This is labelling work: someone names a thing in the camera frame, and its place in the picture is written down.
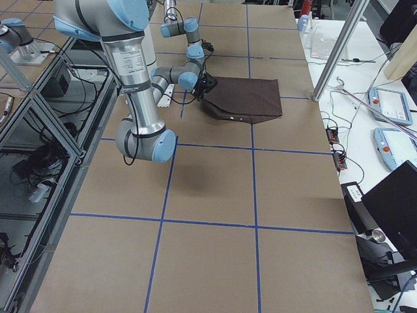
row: black monitor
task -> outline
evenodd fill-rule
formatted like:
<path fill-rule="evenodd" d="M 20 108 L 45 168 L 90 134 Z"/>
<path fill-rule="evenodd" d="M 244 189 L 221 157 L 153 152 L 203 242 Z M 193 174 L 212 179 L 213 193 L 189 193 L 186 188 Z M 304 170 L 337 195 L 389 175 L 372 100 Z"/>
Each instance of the black monitor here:
<path fill-rule="evenodd" d="M 417 260 L 417 168 L 406 161 L 362 197 L 405 260 Z"/>

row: light blue joint cap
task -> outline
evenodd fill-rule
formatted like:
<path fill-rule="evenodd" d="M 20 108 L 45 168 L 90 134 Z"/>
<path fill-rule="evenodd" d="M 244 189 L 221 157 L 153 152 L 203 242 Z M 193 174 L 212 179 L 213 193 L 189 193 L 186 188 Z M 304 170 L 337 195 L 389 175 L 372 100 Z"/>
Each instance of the light blue joint cap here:
<path fill-rule="evenodd" d="M 193 44 L 187 48 L 186 55 L 190 59 L 201 59 L 204 57 L 204 51 L 198 44 Z"/>
<path fill-rule="evenodd" d="M 56 16 L 54 16 L 53 19 L 55 20 L 55 28 L 57 31 L 64 35 L 87 41 L 100 41 L 99 36 L 94 35 L 85 29 L 62 21 L 62 19 L 57 18 Z"/>
<path fill-rule="evenodd" d="M 149 24 L 146 0 L 107 0 L 117 18 L 134 31 L 142 31 Z"/>
<path fill-rule="evenodd" d="M 156 142 L 152 153 L 152 161 L 163 163 L 168 161 L 175 150 L 175 134 L 172 130 L 167 129 L 161 134 Z"/>
<path fill-rule="evenodd" d="M 187 33 L 192 33 L 198 29 L 198 21 L 193 16 L 184 21 L 184 30 Z"/>
<path fill-rule="evenodd" d="M 193 72 L 185 72 L 178 77 L 178 83 L 185 90 L 192 90 L 196 85 L 197 80 L 198 76 Z"/>
<path fill-rule="evenodd" d="M 161 67 L 154 67 L 154 68 L 151 70 L 151 79 L 152 79 L 152 80 L 153 80 L 153 79 L 154 79 L 154 77 L 155 77 L 155 72 L 156 72 L 159 68 L 161 68 Z"/>
<path fill-rule="evenodd" d="M 1 21 L 6 26 L 24 26 L 25 24 L 19 18 L 7 18 Z"/>
<path fill-rule="evenodd" d="M 165 24 L 161 25 L 161 34 L 164 38 L 169 38 L 171 33 L 169 32 L 168 26 Z"/>
<path fill-rule="evenodd" d="M 13 46 L 2 40 L 0 40 L 0 47 L 3 47 L 7 54 L 12 53 L 14 50 Z"/>

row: dark brown fabric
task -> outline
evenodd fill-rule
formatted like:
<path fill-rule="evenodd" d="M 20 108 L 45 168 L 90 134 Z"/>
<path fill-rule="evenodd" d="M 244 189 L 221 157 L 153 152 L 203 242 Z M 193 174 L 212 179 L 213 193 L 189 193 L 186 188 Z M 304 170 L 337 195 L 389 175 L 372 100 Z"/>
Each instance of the dark brown fabric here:
<path fill-rule="evenodd" d="M 282 116 L 278 80 L 216 77 L 204 107 L 218 119 L 256 124 Z"/>

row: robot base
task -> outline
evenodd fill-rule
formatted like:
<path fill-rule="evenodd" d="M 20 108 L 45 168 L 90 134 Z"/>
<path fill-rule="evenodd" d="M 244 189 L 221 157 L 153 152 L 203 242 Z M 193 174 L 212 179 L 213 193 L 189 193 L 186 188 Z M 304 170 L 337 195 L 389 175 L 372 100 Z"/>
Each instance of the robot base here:
<path fill-rule="evenodd" d="M 47 44 L 47 43 L 36 43 L 37 46 L 39 47 L 40 51 L 50 51 L 53 50 L 55 45 L 54 44 Z M 12 54 L 12 56 L 10 57 L 13 62 L 15 62 L 17 65 L 42 65 L 42 63 L 46 60 L 47 56 L 49 55 L 49 53 L 41 53 L 40 55 L 38 55 L 37 57 L 34 57 L 33 59 L 24 59 L 19 50 L 17 50 L 16 52 L 14 52 Z"/>

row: red bottle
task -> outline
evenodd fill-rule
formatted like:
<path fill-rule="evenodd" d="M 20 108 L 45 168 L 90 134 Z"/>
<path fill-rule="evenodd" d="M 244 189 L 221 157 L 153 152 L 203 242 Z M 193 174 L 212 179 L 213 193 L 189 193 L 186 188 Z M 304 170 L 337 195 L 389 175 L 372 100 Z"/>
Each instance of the red bottle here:
<path fill-rule="evenodd" d="M 303 14 L 308 15 L 312 7 L 313 7 L 313 0 L 304 0 L 304 3 L 302 4 L 300 16 L 302 16 Z"/>

